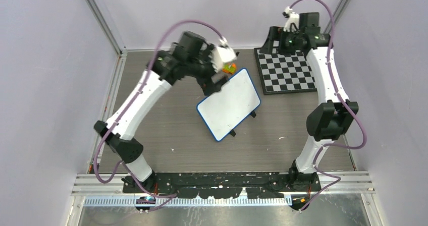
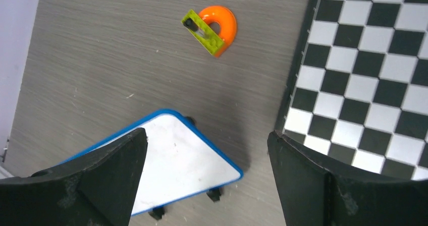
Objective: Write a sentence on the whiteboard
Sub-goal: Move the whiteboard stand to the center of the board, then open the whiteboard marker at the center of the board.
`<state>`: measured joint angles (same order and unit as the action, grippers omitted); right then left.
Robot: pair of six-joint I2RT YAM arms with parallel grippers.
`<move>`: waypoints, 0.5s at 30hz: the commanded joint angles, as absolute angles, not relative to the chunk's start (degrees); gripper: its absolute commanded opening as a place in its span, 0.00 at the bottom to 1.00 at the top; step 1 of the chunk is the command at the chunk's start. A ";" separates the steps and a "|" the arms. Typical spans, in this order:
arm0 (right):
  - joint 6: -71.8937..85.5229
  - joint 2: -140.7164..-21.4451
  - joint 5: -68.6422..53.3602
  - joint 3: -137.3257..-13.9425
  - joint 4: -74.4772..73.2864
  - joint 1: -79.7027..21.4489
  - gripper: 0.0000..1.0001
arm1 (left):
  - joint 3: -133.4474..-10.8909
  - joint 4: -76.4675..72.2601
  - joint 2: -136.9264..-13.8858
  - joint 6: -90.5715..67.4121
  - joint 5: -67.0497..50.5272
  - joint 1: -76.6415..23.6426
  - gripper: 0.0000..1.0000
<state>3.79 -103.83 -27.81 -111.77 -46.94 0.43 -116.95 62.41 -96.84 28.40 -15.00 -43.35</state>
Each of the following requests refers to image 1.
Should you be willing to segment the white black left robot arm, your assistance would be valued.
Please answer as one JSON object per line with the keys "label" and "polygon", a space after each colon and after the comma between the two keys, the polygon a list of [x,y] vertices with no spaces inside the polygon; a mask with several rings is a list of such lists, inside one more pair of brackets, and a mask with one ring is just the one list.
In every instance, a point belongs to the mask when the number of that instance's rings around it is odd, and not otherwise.
{"label": "white black left robot arm", "polygon": [[143,156],[143,145],[134,137],[145,116],[177,81],[187,76],[196,79],[206,97],[220,92],[228,77],[222,75],[214,79],[214,76],[236,58],[236,52],[225,38],[215,45],[194,32],[185,31],[170,50],[159,50],[154,55],[119,109],[105,122],[94,124],[101,142],[119,156],[141,192],[148,193],[155,185],[153,170]]}

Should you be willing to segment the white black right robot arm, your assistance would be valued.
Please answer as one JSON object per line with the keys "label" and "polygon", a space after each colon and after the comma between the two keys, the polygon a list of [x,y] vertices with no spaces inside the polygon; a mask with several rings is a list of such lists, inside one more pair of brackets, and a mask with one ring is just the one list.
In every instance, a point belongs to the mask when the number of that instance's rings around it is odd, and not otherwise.
{"label": "white black right robot arm", "polygon": [[286,23],[272,26],[260,54],[291,56],[300,51],[312,70],[318,106],[306,119],[308,138],[300,155],[289,168],[288,184],[301,191],[314,183],[317,166],[327,148],[344,135],[359,110],[344,91],[334,63],[333,35],[322,33],[319,13],[298,14],[291,8],[283,11]]}

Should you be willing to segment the blue framed whiteboard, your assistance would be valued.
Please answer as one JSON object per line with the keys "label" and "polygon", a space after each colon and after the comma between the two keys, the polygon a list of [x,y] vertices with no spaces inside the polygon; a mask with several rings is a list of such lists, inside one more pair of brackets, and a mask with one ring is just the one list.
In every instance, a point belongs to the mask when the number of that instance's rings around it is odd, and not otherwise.
{"label": "blue framed whiteboard", "polygon": [[228,135],[236,136],[237,126],[248,116],[254,118],[260,105],[261,98],[249,70],[241,68],[220,92],[202,99],[196,111],[214,140],[221,142]]}

